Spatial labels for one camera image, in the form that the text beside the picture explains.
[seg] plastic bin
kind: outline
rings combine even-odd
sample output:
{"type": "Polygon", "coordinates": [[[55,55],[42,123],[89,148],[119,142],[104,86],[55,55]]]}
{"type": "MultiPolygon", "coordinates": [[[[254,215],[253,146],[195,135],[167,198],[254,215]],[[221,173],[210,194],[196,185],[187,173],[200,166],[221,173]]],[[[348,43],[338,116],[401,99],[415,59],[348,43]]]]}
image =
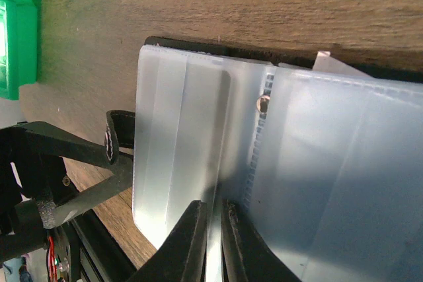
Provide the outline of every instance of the plastic bin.
{"type": "Polygon", "coordinates": [[[0,97],[19,98],[37,74],[37,8],[33,0],[0,0],[0,97]]]}

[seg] red wire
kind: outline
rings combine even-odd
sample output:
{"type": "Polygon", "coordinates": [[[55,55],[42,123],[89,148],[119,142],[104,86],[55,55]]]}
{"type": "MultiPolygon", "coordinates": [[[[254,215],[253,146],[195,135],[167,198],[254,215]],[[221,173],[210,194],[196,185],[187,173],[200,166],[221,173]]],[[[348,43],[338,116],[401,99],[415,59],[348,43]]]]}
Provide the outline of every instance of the red wire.
{"type": "Polygon", "coordinates": [[[48,237],[48,240],[50,242],[50,249],[49,249],[49,253],[50,255],[49,257],[49,274],[50,274],[50,281],[51,282],[56,282],[57,279],[57,269],[56,269],[56,253],[54,252],[54,240],[51,236],[48,237]]]}
{"type": "Polygon", "coordinates": [[[48,274],[48,279],[51,281],[52,280],[52,275],[50,274],[50,239],[48,239],[48,251],[47,251],[47,274],[48,274]]]}

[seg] green plastic container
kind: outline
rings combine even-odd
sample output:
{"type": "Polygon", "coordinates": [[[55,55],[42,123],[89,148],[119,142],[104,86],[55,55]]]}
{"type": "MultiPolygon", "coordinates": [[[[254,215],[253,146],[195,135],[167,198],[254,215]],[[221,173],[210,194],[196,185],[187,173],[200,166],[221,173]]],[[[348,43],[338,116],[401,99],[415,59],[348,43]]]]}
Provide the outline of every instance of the green plastic container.
{"type": "Polygon", "coordinates": [[[33,0],[0,0],[0,97],[19,98],[36,82],[37,8],[33,0]]]}

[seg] screw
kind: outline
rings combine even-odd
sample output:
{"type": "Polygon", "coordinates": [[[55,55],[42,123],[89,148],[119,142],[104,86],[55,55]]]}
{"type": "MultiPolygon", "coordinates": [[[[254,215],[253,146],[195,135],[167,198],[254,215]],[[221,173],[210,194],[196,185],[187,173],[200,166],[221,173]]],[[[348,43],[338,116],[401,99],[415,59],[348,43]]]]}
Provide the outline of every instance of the screw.
{"type": "Polygon", "coordinates": [[[63,185],[64,186],[69,186],[70,183],[71,183],[71,179],[67,175],[65,175],[65,177],[62,180],[62,182],[63,182],[63,185]]]}
{"type": "Polygon", "coordinates": [[[270,101],[270,96],[268,96],[268,95],[262,95],[257,100],[257,110],[262,115],[267,114],[267,109],[269,108],[269,101],[270,101]]]}

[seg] wooden surface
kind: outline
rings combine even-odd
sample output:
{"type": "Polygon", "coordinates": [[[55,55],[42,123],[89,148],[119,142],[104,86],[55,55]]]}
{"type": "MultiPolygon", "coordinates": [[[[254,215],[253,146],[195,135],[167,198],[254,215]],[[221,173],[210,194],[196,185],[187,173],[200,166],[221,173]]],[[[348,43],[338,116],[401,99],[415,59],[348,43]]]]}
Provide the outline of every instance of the wooden surface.
{"type": "MultiPolygon", "coordinates": [[[[151,35],[423,69],[423,0],[42,0],[40,11],[39,81],[21,88],[22,109],[97,143],[107,110],[134,110],[138,53],[151,35]]],[[[80,190],[108,176],[67,168],[80,190]]],[[[139,267],[154,248],[134,226],[131,198],[96,212],[139,267]]]]}

